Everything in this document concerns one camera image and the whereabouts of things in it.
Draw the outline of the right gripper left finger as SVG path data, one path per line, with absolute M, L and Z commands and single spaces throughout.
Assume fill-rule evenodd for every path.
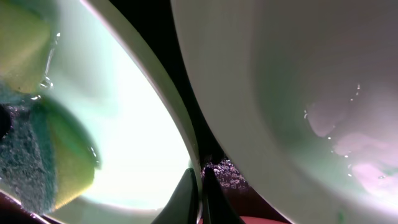
M 196 224 L 198 206 L 198 186 L 195 172 L 192 168 L 188 168 L 183 173 L 170 200 L 152 224 Z

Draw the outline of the mint plate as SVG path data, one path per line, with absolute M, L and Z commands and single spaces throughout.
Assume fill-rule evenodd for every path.
M 397 1 L 172 1 L 225 154 L 292 223 L 397 222 Z
M 79 197 L 39 220 L 152 223 L 200 166 L 187 109 L 155 53 L 109 1 L 52 1 L 59 40 L 47 93 L 91 136 L 100 165 Z M 22 207 L 1 178 L 1 193 Z

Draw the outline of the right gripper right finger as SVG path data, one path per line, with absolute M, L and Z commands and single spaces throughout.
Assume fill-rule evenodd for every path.
M 205 168 L 203 179 L 203 224 L 244 224 L 224 196 L 214 170 Z

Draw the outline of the green yellow scrub sponge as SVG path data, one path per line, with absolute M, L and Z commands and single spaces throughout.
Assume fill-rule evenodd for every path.
M 47 94 L 57 12 L 52 1 L 1 2 L 1 178 L 39 215 L 79 197 L 100 166 L 86 129 Z

